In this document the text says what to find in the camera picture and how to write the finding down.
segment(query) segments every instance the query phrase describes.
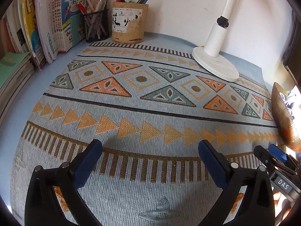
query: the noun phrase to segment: black stripe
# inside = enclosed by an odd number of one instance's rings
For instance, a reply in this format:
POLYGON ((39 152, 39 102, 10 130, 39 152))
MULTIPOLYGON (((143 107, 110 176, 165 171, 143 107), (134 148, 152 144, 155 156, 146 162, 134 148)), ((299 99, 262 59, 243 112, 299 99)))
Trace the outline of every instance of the black stripe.
MULTIPOLYGON (((206 72, 202 72, 202 71, 198 71, 198 70, 195 70, 195 69, 189 69, 189 68, 185 68, 185 67, 182 67, 182 66, 177 66, 177 65, 171 65, 171 64, 167 64, 167 63, 161 63, 161 62, 156 62, 156 61, 150 61, 150 60, 145 60, 145 59, 133 59, 133 58, 124 58, 124 57, 115 57, 115 56, 90 56, 90 55, 77 55, 78 57, 91 57, 91 58, 114 58, 114 59, 130 59, 130 60, 137 60, 137 61, 144 61, 144 62, 150 62, 150 63, 158 63, 158 64, 163 64, 163 65, 168 65, 168 66, 174 66, 174 67, 178 67, 178 68, 181 68, 181 69, 187 69, 187 70, 192 70, 192 71, 195 71, 195 72, 198 72, 198 73, 202 73, 202 74, 206 74, 206 75, 210 75, 210 76, 213 76, 212 74, 210 73, 206 73, 206 72)), ((255 92, 269 100, 271 100, 270 98, 266 97, 265 95, 259 93, 259 92, 256 92, 250 88, 247 88, 243 85, 240 85, 238 83, 235 83, 235 82, 231 82, 231 84, 236 84, 238 86, 241 86, 241 87, 244 87, 246 89, 249 89, 250 91, 252 92, 255 92)))
POLYGON ((162 111, 152 111, 152 110, 146 110, 146 109, 139 109, 139 108, 133 108, 133 107, 128 107, 128 106, 99 103, 99 102, 89 101, 89 100, 84 100, 84 99, 77 99, 77 98, 70 98, 70 97, 53 95, 53 94, 50 94, 50 93, 44 93, 43 95, 48 96, 48 97, 52 97, 52 98, 58 98, 58 99, 74 101, 74 102, 78 102, 78 103, 104 106, 104 107, 109 107, 109 108, 115 108, 115 109, 121 109, 121 110, 127 110, 127 111, 134 111, 134 112, 141 112, 141 113, 148 113, 148 114, 154 114, 154 115, 163 115, 163 116, 193 119, 193 120, 199 120, 199 121, 213 121, 213 122, 231 123, 231 124, 239 124, 239 125, 247 125, 247 126, 276 128, 276 126, 261 125, 261 124, 247 123, 247 122, 241 122, 241 121, 230 121, 230 120, 222 120, 222 119, 216 119, 216 118, 190 116, 190 115, 175 114, 175 113, 168 113, 168 112, 162 112, 162 111))

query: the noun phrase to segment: wall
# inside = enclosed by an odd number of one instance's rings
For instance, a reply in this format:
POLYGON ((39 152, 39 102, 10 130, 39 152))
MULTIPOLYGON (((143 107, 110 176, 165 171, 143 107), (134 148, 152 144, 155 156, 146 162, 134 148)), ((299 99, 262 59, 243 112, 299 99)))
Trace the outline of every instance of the wall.
MULTIPOLYGON (((146 31, 201 46, 220 17, 225 0, 149 0, 148 4, 146 31)), ((237 0, 222 51, 260 66, 270 85, 277 81, 284 88, 292 88, 293 81, 282 65, 293 30, 291 13, 286 0, 237 0)))

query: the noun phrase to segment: gold basket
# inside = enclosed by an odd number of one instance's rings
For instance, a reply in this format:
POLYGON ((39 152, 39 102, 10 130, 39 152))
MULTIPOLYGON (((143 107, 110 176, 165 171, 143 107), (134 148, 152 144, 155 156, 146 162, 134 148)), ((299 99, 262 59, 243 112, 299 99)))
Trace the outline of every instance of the gold basket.
POLYGON ((287 147, 295 152, 301 152, 301 139, 295 128, 293 120, 279 93, 287 96, 285 90, 278 84, 274 83, 272 90, 272 112, 279 133, 287 147))

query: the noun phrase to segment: wooden pen holder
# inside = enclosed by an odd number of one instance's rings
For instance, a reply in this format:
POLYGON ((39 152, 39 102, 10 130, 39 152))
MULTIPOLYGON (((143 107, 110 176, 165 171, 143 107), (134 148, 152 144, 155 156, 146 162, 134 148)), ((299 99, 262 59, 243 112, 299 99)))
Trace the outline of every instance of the wooden pen holder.
POLYGON ((122 44, 143 41, 148 5, 113 2, 112 40, 122 44))

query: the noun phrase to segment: teal star motif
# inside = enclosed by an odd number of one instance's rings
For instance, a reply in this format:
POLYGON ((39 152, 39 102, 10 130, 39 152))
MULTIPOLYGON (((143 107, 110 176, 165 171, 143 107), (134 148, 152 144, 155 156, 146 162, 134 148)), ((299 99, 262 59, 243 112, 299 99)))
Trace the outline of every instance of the teal star motif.
POLYGON ((167 226, 168 221, 182 215, 182 212, 170 208, 170 202, 165 196, 158 202, 155 210, 139 213, 139 217, 154 222, 155 226, 167 226))

